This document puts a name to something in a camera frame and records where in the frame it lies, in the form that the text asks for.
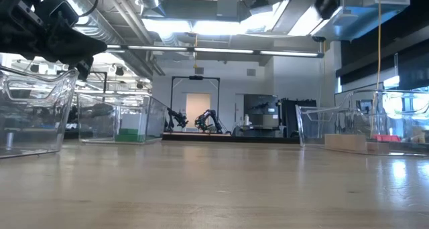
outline metal frame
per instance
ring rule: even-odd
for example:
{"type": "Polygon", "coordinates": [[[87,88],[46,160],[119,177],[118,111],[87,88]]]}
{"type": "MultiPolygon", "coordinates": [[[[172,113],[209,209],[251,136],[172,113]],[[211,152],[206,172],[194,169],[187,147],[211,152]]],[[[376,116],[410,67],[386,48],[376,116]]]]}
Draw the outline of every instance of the metal frame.
{"type": "MultiPolygon", "coordinates": [[[[171,87],[171,93],[170,93],[170,109],[173,109],[173,90],[174,90],[174,80],[176,78],[187,78],[189,80],[196,80],[196,79],[192,79],[192,77],[194,76],[173,76],[172,77],[172,87],[171,87]]],[[[221,79],[220,78],[211,78],[211,77],[199,77],[202,78],[202,80],[204,79],[215,79],[218,82],[217,85],[217,118],[219,119],[219,94],[221,93],[221,79]]]]}

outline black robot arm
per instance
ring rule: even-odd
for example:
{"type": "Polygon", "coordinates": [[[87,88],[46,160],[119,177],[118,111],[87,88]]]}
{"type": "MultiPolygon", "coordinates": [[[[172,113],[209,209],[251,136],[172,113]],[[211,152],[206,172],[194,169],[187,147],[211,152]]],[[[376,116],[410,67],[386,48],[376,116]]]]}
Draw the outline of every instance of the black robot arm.
{"type": "Polygon", "coordinates": [[[176,119],[177,121],[177,125],[179,127],[186,127],[186,125],[188,124],[189,121],[186,120],[186,115],[182,114],[181,112],[175,112],[170,108],[167,108],[168,110],[168,116],[170,118],[170,122],[168,123],[168,126],[166,128],[167,131],[173,131],[174,128],[174,123],[173,123],[173,118],[176,119]]]}
{"type": "Polygon", "coordinates": [[[206,112],[204,112],[202,115],[198,116],[198,118],[196,118],[195,120],[195,127],[197,127],[198,129],[201,129],[203,132],[205,132],[206,130],[208,130],[208,128],[211,125],[206,125],[206,120],[211,117],[213,120],[213,123],[216,127],[216,132],[217,133],[222,133],[222,126],[219,123],[217,117],[216,117],[216,111],[215,110],[206,110],[206,112]]]}

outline wooden block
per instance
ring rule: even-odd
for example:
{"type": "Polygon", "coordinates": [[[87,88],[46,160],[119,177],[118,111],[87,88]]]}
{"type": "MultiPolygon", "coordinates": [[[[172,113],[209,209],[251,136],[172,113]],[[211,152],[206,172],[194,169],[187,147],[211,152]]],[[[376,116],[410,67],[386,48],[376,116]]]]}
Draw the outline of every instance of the wooden block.
{"type": "Polygon", "coordinates": [[[369,154],[388,155],[390,152],[389,143],[368,142],[367,149],[369,154]]]}
{"type": "Polygon", "coordinates": [[[327,149],[367,152],[365,135],[325,135],[324,145],[327,149]]]}

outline yellow cable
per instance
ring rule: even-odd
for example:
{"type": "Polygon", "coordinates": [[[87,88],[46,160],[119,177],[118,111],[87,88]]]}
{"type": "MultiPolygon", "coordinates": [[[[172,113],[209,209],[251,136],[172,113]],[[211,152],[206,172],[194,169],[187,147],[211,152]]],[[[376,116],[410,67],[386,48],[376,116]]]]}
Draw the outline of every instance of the yellow cable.
{"type": "MultiPolygon", "coordinates": [[[[381,2],[378,3],[378,68],[377,68],[377,90],[379,88],[380,83],[380,72],[381,72],[381,2]]],[[[373,112],[371,119],[371,138],[373,134],[373,125],[375,118],[375,100],[377,98],[378,93],[374,92],[373,96],[373,112]]]]}
{"type": "Polygon", "coordinates": [[[378,3],[378,71],[377,71],[377,89],[380,83],[381,71],[381,3],[378,3]]]}

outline ceiling light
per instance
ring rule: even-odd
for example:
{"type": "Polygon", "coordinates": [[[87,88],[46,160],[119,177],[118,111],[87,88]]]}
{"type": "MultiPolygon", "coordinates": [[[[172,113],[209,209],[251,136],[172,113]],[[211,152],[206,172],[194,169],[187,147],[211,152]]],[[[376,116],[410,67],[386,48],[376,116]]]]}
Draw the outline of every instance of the ceiling light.
{"type": "Polygon", "coordinates": [[[239,22],[227,21],[197,21],[192,31],[201,35],[236,35],[245,33],[239,22]]]}
{"type": "MultiPolygon", "coordinates": [[[[98,83],[104,83],[105,81],[103,80],[87,80],[85,82],[98,82],[98,83]]],[[[118,81],[118,80],[108,80],[107,83],[123,83],[123,81],[118,81]]]]}
{"type": "Polygon", "coordinates": [[[221,48],[195,48],[195,52],[221,52],[234,54],[252,54],[253,50],[221,49],[221,48]]]}
{"type": "Polygon", "coordinates": [[[189,21],[142,19],[148,31],[158,33],[191,32],[189,21]]]}
{"type": "Polygon", "coordinates": [[[134,95],[149,95],[147,92],[138,91],[116,91],[117,94],[134,94],[134,95]]]}
{"type": "Polygon", "coordinates": [[[277,24],[277,22],[279,21],[280,17],[283,15],[284,10],[286,9],[286,7],[289,4],[289,0],[284,0],[280,3],[280,5],[278,5],[277,9],[274,9],[274,5],[273,5],[273,10],[274,10],[274,15],[271,18],[271,20],[267,23],[267,25],[265,26],[265,31],[271,31],[274,26],[277,24]]]}
{"type": "Polygon", "coordinates": [[[187,48],[168,47],[168,46],[128,46],[130,50],[149,50],[149,51],[169,51],[169,52],[186,52],[187,48]]]}
{"type": "Polygon", "coordinates": [[[106,50],[108,53],[125,53],[125,50],[106,50]]]}
{"type": "Polygon", "coordinates": [[[261,51],[261,55],[298,56],[298,57],[306,57],[306,58],[316,58],[319,56],[319,54],[312,53],[312,52],[281,52],[281,51],[261,51]]]}
{"type": "Polygon", "coordinates": [[[119,49],[121,45],[107,45],[107,49],[119,49]]]}
{"type": "Polygon", "coordinates": [[[295,23],[288,35],[308,35],[322,21],[317,10],[311,6],[295,23]]]}
{"type": "Polygon", "coordinates": [[[85,89],[76,89],[74,90],[75,92],[80,92],[80,93],[84,93],[84,94],[113,94],[113,91],[100,91],[100,90],[85,90],[85,89]]]}

